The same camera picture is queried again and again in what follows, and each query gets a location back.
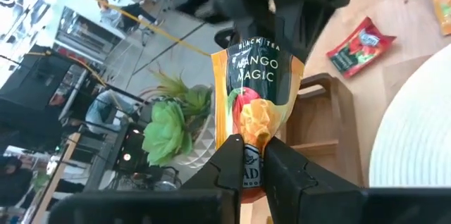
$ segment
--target white plate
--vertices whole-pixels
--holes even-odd
[[[425,62],[383,116],[370,187],[451,187],[451,45]]]

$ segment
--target red packet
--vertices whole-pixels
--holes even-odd
[[[433,3],[442,34],[451,34],[451,0],[433,0]]]
[[[343,77],[349,78],[390,48],[395,38],[382,35],[366,17],[342,44],[326,55]]]

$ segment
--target potted plant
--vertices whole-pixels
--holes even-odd
[[[144,99],[155,99],[152,102],[152,117],[144,130],[142,149],[148,152],[150,165],[166,165],[171,161],[198,168],[205,158],[202,151],[213,145],[214,130],[211,98],[213,90],[205,85],[187,87],[181,76],[169,77],[161,69],[151,70],[158,79],[157,88],[146,89],[141,93]]]

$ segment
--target mango magic tea packet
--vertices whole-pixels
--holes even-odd
[[[211,57],[216,88],[216,149],[230,135],[242,135],[242,203],[251,203],[264,196],[264,149],[291,114],[304,64],[263,37],[245,40]]]

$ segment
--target plant pot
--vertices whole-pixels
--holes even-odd
[[[199,136],[194,140],[190,154],[177,155],[173,161],[189,168],[201,168],[215,153],[214,94],[211,95],[211,113],[206,118]]]

